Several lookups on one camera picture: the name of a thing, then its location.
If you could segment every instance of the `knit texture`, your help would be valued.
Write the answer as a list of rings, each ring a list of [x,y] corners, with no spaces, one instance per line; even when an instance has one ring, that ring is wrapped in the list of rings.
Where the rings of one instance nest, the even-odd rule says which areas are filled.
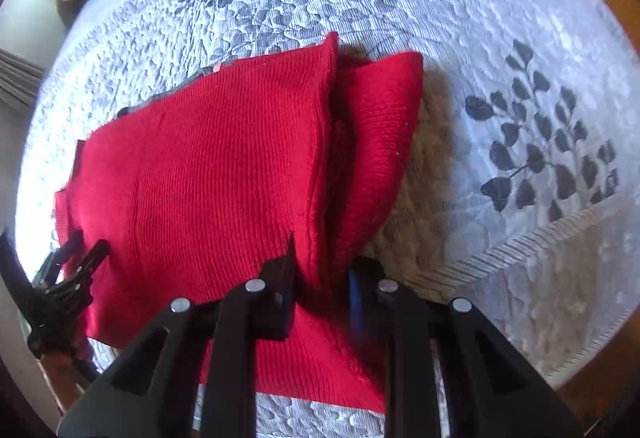
[[[337,43],[238,60],[79,145],[56,196],[59,237],[111,245],[88,336],[123,348],[172,299],[204,303],[255,277],[293,233],[295,324],[258,342],[257,390],[383,410],[340,325],[344,272],[396,199],[422,57],[370,62]]]

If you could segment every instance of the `leaf pattern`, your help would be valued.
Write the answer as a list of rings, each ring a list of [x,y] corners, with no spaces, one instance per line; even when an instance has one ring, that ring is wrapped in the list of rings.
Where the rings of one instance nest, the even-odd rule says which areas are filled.
[[[524,209],[528,205],[536,204],[536,192],[529,180],[523,180],[516,192],[516,206],[518,209]]]
[[[491,161],[503,171],[509,171],[515,167],[513,160],[511,159],[511,155],[509,154],[509,150],[505,147],[505,145],[500,144],[500,142],[495,141],[491,146],[491,150],[489,151],[489,157]]]
[[[534,173],[541,173],[545,169],[545,157],[535,144],[527,144],[527,165]]]
[[[562,214],[562,209],[558,206],[558,202],[555,200],[551,200],[551,205],[549,206],[549,221],[555,222],[564,216]]]
[[[566,104],[566,107],[569,108],[569,113],[574,113],[575,110],[575,94],[569,88],[565,88],[562,86],[560,89],[560,96]]]
[[[528,44],[521,43],[518,40],[513,40],[513,47],[520,58],[524,61],[525,66],[528,65],[533,59],[532,48]]]
[[[587,189],[591,189],[596,183],[597,175],[598,165],[588,155],[582,157],[582,177],[587,184]]]
[[[582,121],[578,121],[574,126],[574,142],[587,140],[587,129],[582,124]]]
[[[513,68],[514,70],[523,70],[522,66],[520,65],[520,63],[518,62],[518,60],[513,57],[513,56],[507,56],[505,58],[505,61],[507,62],[507,64],[509,66],[511,66],[511,68]]]
[[[548,92],[549,88],[551,88],[551,83],[542,72],[536,70],[533,72],[533,86],[536,92]]]
[[[527,120],[527,107],[518,101],[511,102],[511,109],[513,109],[513,114],[516,116],[516,119],[522,122]]]
[[[600,186],[598,186],[598,188],[595,190],[595,193],[591,195],[591,203],[596,204],[601,201],[602,201],[602,189],[600,189]]]
[[[556,119],[565,126],[569,124],[569,119],[567,118],[564,108],[562,108],[560,103],[556,104]]]
[[[482,184],[480,192],[494,201],[495,210],[501,213],[511,195],[511,180],[504,176],[497,176]]]
[[[551,82],[540,70],[530,74],[529,64],[534,58],[534,51],[529,44],[514,40],[513,50],[514,54],[505,58],[507,65],[517,74],[511,81],[513,95],[505,97],[502,91],[497,90],[490,95],[490,103],[477,96],[465,99],[466,113],[472,119],[487,121],[498,116],[502,121],[500,131],[504,142],[493,142],[489,158],[500,172],[509,174],[488,180],[482,184],[480,192],[489,196],[496,211],[501,213],[507,206],[511,193],[515,191],[515,205],[518,209],[524,209],[536,205],[539,198],[544,197],[536,194],[536,186],[544,187],[549,180],[553,183],[555,178],[555,197],[547,207],[548,219],[553,222],[564,216],[561,202],[578,192],[577,177],[580,184],[584,184],[580,186],[580,196],[585,203],[589,201],[593,205],[616,193],[620,185],[618,170],[611,167],[616,151],[612,141],[606,141],[596,152],[597,159],[602,163],[599,164],[595,157],[584,154],[586,146],[577,149],[576,143],[586,141],[589,132],[582,120],[574,117],[577,108],[575,92],[561,86],[558,97],[555,98],[553,112],[545,111],[535,94],[549,92]],[[554,143],[550,144],[552,135]],[[514,155],[517,156],[521,148],[516,145],[518,141],[525,144],[525,163],[517,163],[517,159],[514,161]],[[571,161],[571,155],[568,156],[569,160],[562,157],[562,161],[558,161],[561,155],[573,153],[573,161],[580,162],[580,157],[576,154],[578,151],[582,159],[579,169],[576,167],[575,171],[571,170],[563,163]],[[545,169],[552,172],[543,173]],[[514,180],[519,180],[516,182],[517,188],[512,183]]]
[[[233,0],[218,0],[216,6],[219,9],[222,9],[222,8],[228,6],[228,5],[231,5],[233,2],[234,2]]]
[[[533,116],[533,120],[536,122],[540,135],[542,135],[546,141],[549,141],[551,139],[551,120],[549,117],[536,113]]]
[[[616,151],[613,149],[611,141],[601,145],[598,150],[598,158],[604,163],[611,163],[616,158]]]
[[[518,142],[518,136],[520,134],[520,127],[517,124],[504,123],[500,126],[500,129],[504,133],[504,143],[511,147]]]
[[[499,90],[495,91],[494,93],[491,94],[490,97],[491,97],[492,104],[496,108],[502,111],[507,111],[507,101],[504,100],[504,97],[501,91]]]
[[[475,95],[469,95],[465,99],[465,111],[475,121],[486,121],[495,115],[492,106]]]
[[[516,94],[516,97],[521,101],[529,99],[529,91],[527,91],[527,87],[524,86],[524,83],[517,77],[513,79],[511,89],[513,89],[513,93]]]
[[[556,147],[562,152],[566,153],[570,151],[569,141],[566,138],[566,133],[564,129],[556,129]]]
[[[576,190],[574,174],[563,163],[556,164],[556,186],[561,200],[566,200]]]

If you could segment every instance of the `silver bolt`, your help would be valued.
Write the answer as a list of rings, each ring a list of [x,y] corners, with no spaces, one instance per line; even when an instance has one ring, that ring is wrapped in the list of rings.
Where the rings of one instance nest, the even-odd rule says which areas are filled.
[[[378,282],[378,290],[385,293],[393,293],[398,289],[398,282],[393,279],[381,279]]]
[[[455,310],[456,312],[471,312],[471,309],[473,307],[474,306],[471,304],[471,301],[469,301],[466,297],[456,297],[453,300],[453,310]]]
[[[250,279],[244,284],[244,289],[247,292],[261,292],[266,286],[266,283],[261,279]]]
[[[191,301],[186,297],[178,297],[171,301],[171,311],[175,313],[186,312],[191,307]]]

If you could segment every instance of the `curtain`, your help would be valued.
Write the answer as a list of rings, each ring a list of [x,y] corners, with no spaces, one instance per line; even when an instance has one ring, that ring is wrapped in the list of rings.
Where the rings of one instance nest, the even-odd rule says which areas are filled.
[[[0,48],[0,101],[27,113],[36,98],[44,70]]]

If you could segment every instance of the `folded sweater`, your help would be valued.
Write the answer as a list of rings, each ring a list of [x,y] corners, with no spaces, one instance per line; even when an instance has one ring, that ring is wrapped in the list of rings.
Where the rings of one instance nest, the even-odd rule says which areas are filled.
[[[382,382],[341,328],[345,271],[398,193],[422,57],[370,62],[324,43],[238,60],[78,145],[56,195],[61,243],[111,246],[87,336],[123,348],[176,297],[219,299],[286,252],[301,287],[284,342],[259,341],[257,391],[382,411]]]

